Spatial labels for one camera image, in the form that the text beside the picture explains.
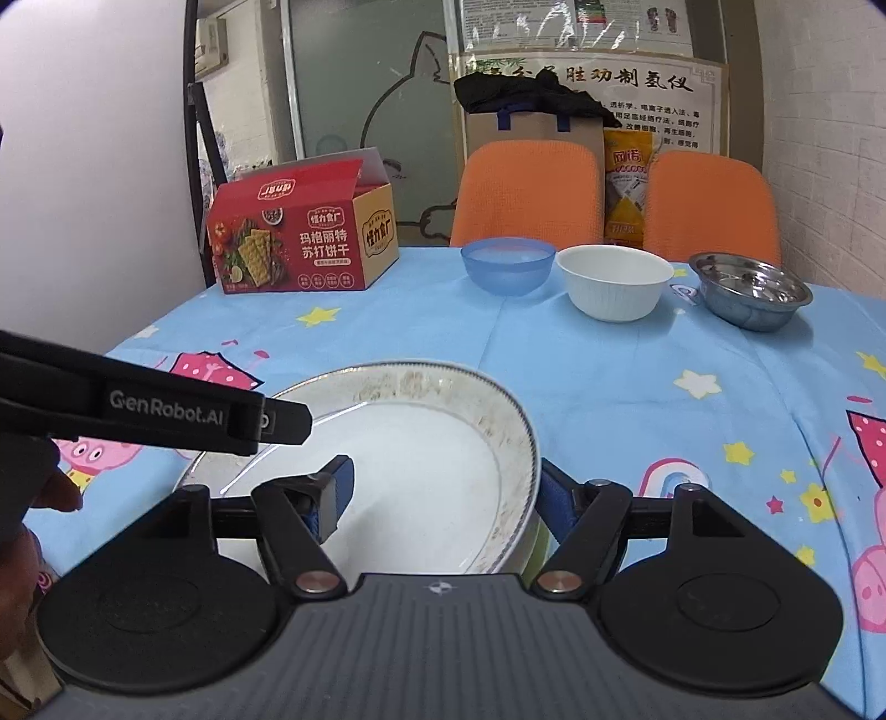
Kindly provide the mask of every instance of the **poster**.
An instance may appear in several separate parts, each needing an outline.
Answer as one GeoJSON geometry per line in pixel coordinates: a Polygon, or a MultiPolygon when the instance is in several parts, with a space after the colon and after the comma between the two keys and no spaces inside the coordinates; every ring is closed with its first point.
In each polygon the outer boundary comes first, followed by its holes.
{"type": "Polygon", "coordinates": [[[726,151],[727,70],[704,60],[611,51],[465,55],[460,73],[535,76],[543,67],[560,83],[586,90],[629,130],[655,133],[661,150],[726,151]]]}
{"type": "Polygon", "coordinates": [[[692,57],[686,0],[460,0],[462,51],[495,47],[692,57]]]}
{"type": "Polygon", "coordinates": [[[574,46],[573,0],[461,0],[466,51],[496,45],[574,46]]]}

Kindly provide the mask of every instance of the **stainless steel bowl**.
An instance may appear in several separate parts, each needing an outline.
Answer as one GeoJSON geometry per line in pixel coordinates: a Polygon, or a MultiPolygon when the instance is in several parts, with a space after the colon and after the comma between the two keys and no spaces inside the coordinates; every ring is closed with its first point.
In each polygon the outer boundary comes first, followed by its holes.
{"type": "Polygon", "coordinates": [[[711,312],[744,330],[778,330],[812,302],[803,280],[760,260],[699,253],[689,258],[689,267],[702,281],[699,290],[711,312]]]}

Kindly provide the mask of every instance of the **person's hand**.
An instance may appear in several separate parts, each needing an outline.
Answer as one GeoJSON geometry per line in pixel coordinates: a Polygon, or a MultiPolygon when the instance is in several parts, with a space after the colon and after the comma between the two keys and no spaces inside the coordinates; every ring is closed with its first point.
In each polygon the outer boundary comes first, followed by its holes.
{"type": "MultiPolygon", "coordinates": [[[[77,486],[55,468],[33,505],[69,513],[79,510],[82,502],[77,486]]],[[[24,525],[11,541],[0,544],[0,661],[15,651],[25,633],[40,558],[40,544],[24,525]]]]}

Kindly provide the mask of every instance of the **chair backrest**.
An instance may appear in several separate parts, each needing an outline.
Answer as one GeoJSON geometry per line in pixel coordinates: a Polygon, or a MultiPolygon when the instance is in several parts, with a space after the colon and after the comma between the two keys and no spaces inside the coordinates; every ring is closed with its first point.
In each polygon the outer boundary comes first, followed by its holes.
{"type": "Polygon", "coordinates": [[[746,162],[670,150],[652,163],[643,249],[671,262],[707,251],[781,264],[769,185],[746,162]]]}
{"type": "Polygon", "coordinates": [[[499,140],[478,148],[462,174],[454,247],[520,237],[557,249],[602,240],[599,166],[581,145],[499,140]]]}

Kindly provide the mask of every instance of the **table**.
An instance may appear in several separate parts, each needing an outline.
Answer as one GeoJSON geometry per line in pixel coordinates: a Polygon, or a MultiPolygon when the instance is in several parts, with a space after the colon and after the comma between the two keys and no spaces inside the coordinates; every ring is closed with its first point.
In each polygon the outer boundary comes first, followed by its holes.
{"type": "MultiPolygon", "coordinates": [[[[673,283],[693,287],[692,271],[676,267],[673,283]]],[[[703,473],[835,589],[844,628],[824,684],[878,716],[886,495],[879,529],[874,507],[886,482],[886,450],[882,468],[877,460],[886,447],[877,444],[880,433],[886,441],[886,304],[815,287],[811,306],[763,335],[724,323],[679,290],[666,289],[641,321],[609,325],[571,305],[557,268],[539,290],[504,300],[465,277],[456,250],[403,248],[365,293],[224,296],[214,287],[111,356],[267,395],[349,364],[447,360],[511,390],[542,454],[577,480],[659,495],[681,473],[703,473]]],[[[189,462],[174,450],[93,442],[75,457],[74,447],[63,457],[88,483],[83,509],[27,516],[60,572],[161,500],[189,462]]],[[[627,560],[662,547],[632,541],[627,560]]]]}

